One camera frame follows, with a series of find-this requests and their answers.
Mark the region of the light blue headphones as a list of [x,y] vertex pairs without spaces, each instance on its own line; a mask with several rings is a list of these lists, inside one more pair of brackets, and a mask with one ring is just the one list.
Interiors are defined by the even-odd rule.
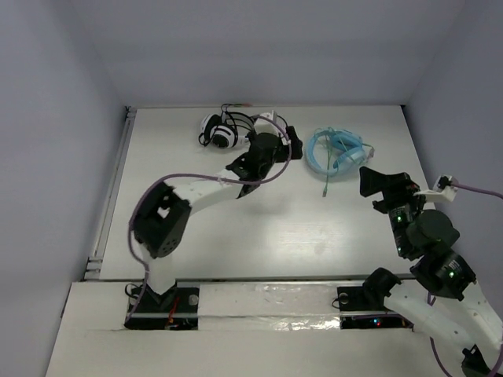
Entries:
[[358,134],[332,127],[314,131],[306,146],[307,166],[316,174],[334,178],[349,174],[374,157],[375,148]]

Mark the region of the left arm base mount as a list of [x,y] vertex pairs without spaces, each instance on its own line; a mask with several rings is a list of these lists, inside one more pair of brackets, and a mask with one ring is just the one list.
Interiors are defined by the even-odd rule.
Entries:
[[172,286],[164,294],[150,287],[129,283],[124,288],[128,297],[124,327],[128,330],[190,331],[198,329],[199,287]]

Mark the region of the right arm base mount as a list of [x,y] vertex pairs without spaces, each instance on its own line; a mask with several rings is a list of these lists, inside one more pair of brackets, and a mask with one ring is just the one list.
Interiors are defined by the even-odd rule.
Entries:
[[413,329],[401,315],[371,303],[361,286],[338,287],[331,305],[339,311],[342,330]]

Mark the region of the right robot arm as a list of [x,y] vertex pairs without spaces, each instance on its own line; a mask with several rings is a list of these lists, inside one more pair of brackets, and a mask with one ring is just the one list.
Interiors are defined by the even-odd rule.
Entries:
[[378,268],[362,284],[366,305],[389,310],[423,331],[432,343],[444,341],[459,349],[466,376],[502,374],[502,319],[485,297],[475,271],[453,246],[461,234],[442,211],[426,203],[451,202],[461,185],[449,175],[434,188],[421,189],[407,173],[359,170],[361,196],[381,194],[373,209],[388,216],[400,258],[428,293],[414,298],[394,273]]

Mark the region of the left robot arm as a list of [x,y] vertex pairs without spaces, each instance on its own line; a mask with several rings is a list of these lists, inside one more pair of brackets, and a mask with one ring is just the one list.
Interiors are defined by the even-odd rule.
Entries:
[[168,174],[145,191],[127,226],[127,247],[144,268],[142,285],[128,314],[148,301],[157,309],[174,303],[174,289],[149,285],[151,262],[170,256],[179,246],[189,217],[226,200],[241,199],[279,178],[293,160],[303,157],[303,142],[294,126],[251,134],[249,149],[216,175]]

